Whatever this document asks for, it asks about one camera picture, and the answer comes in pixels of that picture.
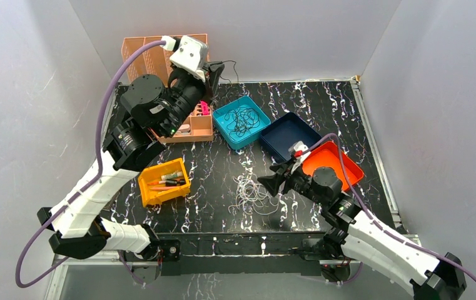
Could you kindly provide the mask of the dark blue plastic tray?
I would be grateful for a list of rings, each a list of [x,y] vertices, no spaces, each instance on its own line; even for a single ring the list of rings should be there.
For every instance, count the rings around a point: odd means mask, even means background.
[[[321,137],[302,118],[293,112],[288,112],[262,130],[260,144],[274,162],[282,163],[291,158],[288,149],[293,144],[302,141],[305,145],[312,146]]]

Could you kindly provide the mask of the teal plastic tray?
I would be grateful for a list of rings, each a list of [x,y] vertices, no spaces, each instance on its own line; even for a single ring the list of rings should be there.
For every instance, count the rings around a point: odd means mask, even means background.
[[[213,112],[213,122],[229,147],[239,150],[259,139],[270,118],[249,96],[242,96]]]

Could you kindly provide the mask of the yellow plastic parts bin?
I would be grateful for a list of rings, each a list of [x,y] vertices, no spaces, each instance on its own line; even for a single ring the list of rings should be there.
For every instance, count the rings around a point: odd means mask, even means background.
[[[138,185],[143,207],[184,198],[191,191],[191,182],[182,158],[147,167],[138,176]]]

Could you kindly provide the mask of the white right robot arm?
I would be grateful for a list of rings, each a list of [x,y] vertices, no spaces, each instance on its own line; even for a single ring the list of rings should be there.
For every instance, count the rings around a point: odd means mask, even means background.
[[[447,253],[436,258],[401,234],[367,216],[354,198],[342,191],[334,169],[319,167],[312,175],[294,168],[293,161],[277,164],[258,182],[273,196],[295,191],[318,204],[331,226],[321,239],[305,239],[293,252],[308,260],[355,259],[380,272],[414,299],[459,299],[466,290],[459,258]]]

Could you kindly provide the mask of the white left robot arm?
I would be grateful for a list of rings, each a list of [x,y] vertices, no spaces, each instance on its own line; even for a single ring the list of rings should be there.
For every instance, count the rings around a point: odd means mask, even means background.
[[[130,85],[116,85],[121,121],[99,139],[95,162],[66,199],[38,211],[41,224],[52,231],[54,253],[86,259],[103,250],[127,251],[144,260],[160,254],[161,242],[149,225],[118,224],[102,218],[101,211],[164,151],[160,139],[175,134],[197,104],[210,101],[224,68],[221,61],[206,63],[201,80],[173,66],[166,83],[145,74]]]

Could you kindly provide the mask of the pink marker pen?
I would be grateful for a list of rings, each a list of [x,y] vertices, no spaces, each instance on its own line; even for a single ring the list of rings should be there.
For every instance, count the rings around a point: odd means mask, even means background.
[[[202,116],[209,116],[210,115],[210,106],[204,102],[204,101],[201,101],[200,102],[200,107],[201,107],[201,115]]]

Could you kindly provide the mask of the peach plastic file organizer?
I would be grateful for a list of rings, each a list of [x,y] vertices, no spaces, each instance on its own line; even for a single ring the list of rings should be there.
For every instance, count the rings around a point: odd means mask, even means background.
[[[160,39],[161,36],[124,38],[121,48],[123,61],[126,61],[141,46],[152,41],[159,41]],[[170,56],[171,53],[169,51],[166,51],[159,46],[145,51],[128,67],[126,73],[129,81],[133,82],[136,78],[142,75],[153,74],[158,76],[163,84],[167,84],[168,77],[172,71]],[[212,110],[209,116],[202,116],[200,102],[196,105],[193,112],[185,119],[183,124],[191,125],[191,134],[180,135],[175,133],[175,135],[165,138],[157,134],[155,131],[152,133],[155,138],[163,144],[212,141],[214,138]]]

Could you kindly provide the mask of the white stapler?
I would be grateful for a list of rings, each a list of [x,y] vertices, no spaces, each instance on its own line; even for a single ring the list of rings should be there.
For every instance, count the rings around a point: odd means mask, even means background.
[[[180,134],[180,135],[189,135],[191,134],[191,125],[190,124],[182,124],[177,132],[177,134]]]

